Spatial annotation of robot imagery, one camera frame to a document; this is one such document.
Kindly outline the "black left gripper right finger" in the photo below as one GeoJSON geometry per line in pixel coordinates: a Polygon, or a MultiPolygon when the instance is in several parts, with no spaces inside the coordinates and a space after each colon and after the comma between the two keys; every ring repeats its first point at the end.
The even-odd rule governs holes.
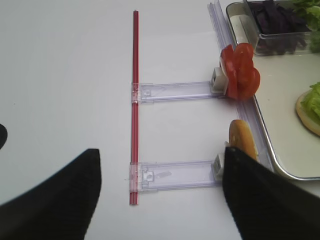
{"type": "Polygon", "coordinates": [[[243,240],[318,240],[320,199],[226,147],[222,188],[243,240]]]}

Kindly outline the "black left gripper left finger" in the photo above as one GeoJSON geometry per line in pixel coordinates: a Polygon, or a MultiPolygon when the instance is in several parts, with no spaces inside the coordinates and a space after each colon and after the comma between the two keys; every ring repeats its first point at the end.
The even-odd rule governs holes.
{"type": "Polygon", "coordinates": [[[0,207],[2,240],[83,240],[102,188],[100,151],[87,149],[0,207]]]}

